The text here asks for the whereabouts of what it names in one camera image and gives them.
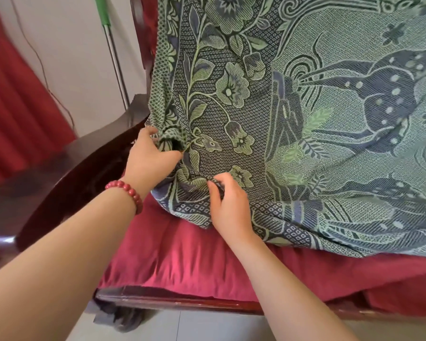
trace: person's left hand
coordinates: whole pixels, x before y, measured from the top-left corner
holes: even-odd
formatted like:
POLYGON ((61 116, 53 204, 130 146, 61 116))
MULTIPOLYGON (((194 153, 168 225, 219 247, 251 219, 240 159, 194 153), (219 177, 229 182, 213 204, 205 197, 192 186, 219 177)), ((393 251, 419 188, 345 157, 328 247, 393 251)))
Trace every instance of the person's left hand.
POLYGON ((139 132, 136 143, 129 152, 122 181, 131 185, 142 200, 159 182, 172 172, 183 157, 179 151, 160 152, 150 136, 155 127, 145 127, 139 132))

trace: hand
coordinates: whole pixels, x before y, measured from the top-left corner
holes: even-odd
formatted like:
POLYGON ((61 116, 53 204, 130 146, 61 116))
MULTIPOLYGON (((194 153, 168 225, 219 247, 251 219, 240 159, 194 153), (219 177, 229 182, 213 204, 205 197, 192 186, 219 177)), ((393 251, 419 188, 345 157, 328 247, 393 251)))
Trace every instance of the hand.
POLYGON ((122 181, 136 189, 142 200, 159 182, 172 172, 182 152, 160 152, 150 135, 156 134, 155 127, 145 127, 139 132, 136 143, 129 152, 125 175, 122 181))
POLYGON ((237 242, 254 240, 257 235, 251 226, 248 195, 230 173, 215 178, 224 186, 224 198, 221 201, 216 184, 208 181, 213 226, 231 248, 237 242))

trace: wall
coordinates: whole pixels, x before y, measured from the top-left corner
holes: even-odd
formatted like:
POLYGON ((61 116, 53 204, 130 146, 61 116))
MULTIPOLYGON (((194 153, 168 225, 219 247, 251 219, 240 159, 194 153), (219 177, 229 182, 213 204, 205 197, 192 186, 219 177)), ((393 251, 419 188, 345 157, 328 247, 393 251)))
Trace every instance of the wall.
MULTIPOLYGON (((94 0, 14 0, 23 29, 44 64, 49 88, 71 112, 79 136, 117 119, 124 107, 94 0)), ((109 0, 113 34, 130 99, 146 93, 129 0, 109 0)), ((0 0, 6 30, 43 81, 10 0, 0 0)))

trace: floor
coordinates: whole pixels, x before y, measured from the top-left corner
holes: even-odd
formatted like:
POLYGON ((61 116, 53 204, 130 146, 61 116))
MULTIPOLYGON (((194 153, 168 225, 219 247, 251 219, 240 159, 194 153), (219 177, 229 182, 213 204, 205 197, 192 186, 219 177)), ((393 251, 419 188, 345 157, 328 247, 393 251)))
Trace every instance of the floor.
MULTIPOLYGON (((347 323, 362 341, 426 341, 426 325, 401 323, 347 323)), ((93 323, 83 314, 68 341, 274 341, 261 316, 217 312, 161 310, 136 330, 120 334, 111 327, 93 323)))

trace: forearm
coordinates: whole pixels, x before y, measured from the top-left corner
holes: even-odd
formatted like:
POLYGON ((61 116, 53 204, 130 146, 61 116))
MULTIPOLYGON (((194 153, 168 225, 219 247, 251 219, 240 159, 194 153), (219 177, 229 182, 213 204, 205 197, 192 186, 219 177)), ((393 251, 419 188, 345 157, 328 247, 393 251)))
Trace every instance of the forearm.
POLYGON ((0 340, 64 340, 134 213, 124 190, 108 189, 2 268, 0 340))
POLYGON ((246 270, 278 341, 358 340, 257 236, 232 250, 246 270))

